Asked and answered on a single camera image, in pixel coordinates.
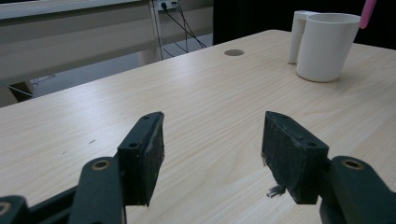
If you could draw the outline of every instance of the screw hole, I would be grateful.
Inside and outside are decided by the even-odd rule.
[[[363,169],[363,165],[361,165],[358,161],[345,160],[345,161],[342,161],[342,163],[349,169],[354,169],[354,170],[362,170]]]
[[[139,146],[139,144],[137,144],[137,143],[131,143],[131,144],[129,144],[129,147],[138,147]]]
[[[0,216],[4,215],[11,208],[11,203],[0,202]]]
[[[225,52],[224,52],[224,54],[225,55],[228,55],[228,56],[241,56],[241,55],[243,55],[245,52],[244,51],[242,51],[241,49],[229,49],[229,50],[226,50]]]
[[[110,165],[109,161],[97,161],[92,165],[92,169],[95,171],[105,170],[108,165]]]

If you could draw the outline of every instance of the table surface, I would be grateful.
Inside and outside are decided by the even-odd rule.
[[[34,205],[75,186],[155,111],[165,161],[150,208],[128,207],[128,223],[319,223],[318,205],[266,197],[265,111],[302,124],[329,158],[368,162],[395,191],[396,51],[353,45],[342,76],[316,83],[287,64],[289,42],[267,31],[1,108],[0,195]]]

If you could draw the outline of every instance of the floor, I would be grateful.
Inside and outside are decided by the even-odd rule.
[[[202,35],[197,37],[205,46],[212,46],[213,35]],[[191,38],[187,40],[189,52],[201,49],[201,45]],[[163,51],[165,59],[173,56],[185,54],[186,41],[179,41],[173,44],[165,45],[163,48],[169,53]],[[127,70],[139,67],[137,54],[130,54],[108,61],[94,63],[80,68],[72,69],[62,73],[54,74],[47,77],[40,77],[31,80],[34,90],[33,97],[30,99],[47,95],[56,91],[62,91],[77,85],[81,85],[102,77],[109,77]]]

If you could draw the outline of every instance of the white mug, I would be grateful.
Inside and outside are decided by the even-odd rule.
[[[343,13],[294,12],[288,63],[297,63],[297,74],[307,80],[339,78],[360,21]]]

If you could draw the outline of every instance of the black cable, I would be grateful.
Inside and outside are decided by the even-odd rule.
[[[186,53],[188,53],[189,52],[189,44],[187,43],[186,20],[184,19],[184,13],[183,13],[183,10],[181,9],[181,6],[178,4],[178,2],[175,2],[174,4],[176,5],[177,10],[180,13],[181,17],[183,18],[184,36],[186,39]]]
[[[180,26],[181,29],[183,29],[183,26],[180,25],[180,23],[178,23],[178,21],[176,21],[176,20],[169,14],[169,12],[168,12],[167,9],[165,9],[164,11],[165,11],[165,13],[166,13],[175,23],[177,23],[178,26]],[[201,47],[203,47],[203,45],[205,46],[205,44],[202,43],[195,35],[192,35],[190,32],[188,32],[188,31],[185,30],[185,29],[183,29],[183,30],[184,30],[187,34],[189,34],[190,36],[192,36],[196,41],[198,41],[198,43],[202,44]]]
[[[152,4],[152,7],[153,7],[152,10],[155,11],[154,0],[151,0],[151,4]],[[154,20],[155,20],[155,28],[157,29],[158,45],[160,46],[160,49],[161,49],[162,46],[161,46],[161,39],[160,39],[160,35],[159,35],[160,32],[158,30],[157,17],[156,17],[155,13],[154,13]],[[161,54],[161,60],[163,60],[163,51],[162,50],[160,50],[160,54]]]
[[[181,50],[183,50],[184,52],[188,53],[188,51],[186,51],[185,49],[183,49],[177,42],[175,42],[175,44],[176,44]]]
[[[165,48],[163,48],[163,50],[164,50],[167,54],[169,54],[169,56],[171,56],[172,58],[175,57],[175,55],[172,55],[171,53],[169,53],[168,50],[166,50]]]
[[[43,81],[45,81],[45,80],[47,80],[47,79],[50,79],[50,78],[53,78],[53,77],[56,77],[56,75],[49,75],[49,76],[47,76],[46,78],[44,78],[44,79],[38,79],[38,78],[35,78],[34,79],[34,81],[35,81],[35,83],[33,83],[34,85],[38,85],[38,83],[40,83],[40,82],[43,82]]]
[[[187,27],[189,27],[190,32],[196,37],[196,35],[192,31],[192,29],[190,28],[189,23],[186,21],[186,18],[184,17],[184,12],[183,12],[183,9],[181,8],[181,5],[178,2],[176,2],[175,5],[177,6],[178,12],[181,14],[181,17],[183,18],[183,21],[186,22]],[[206,48],[206,45],[204,43],[202,43],[201,41],[198,41],[198,43],[201,45],[202,48]]]

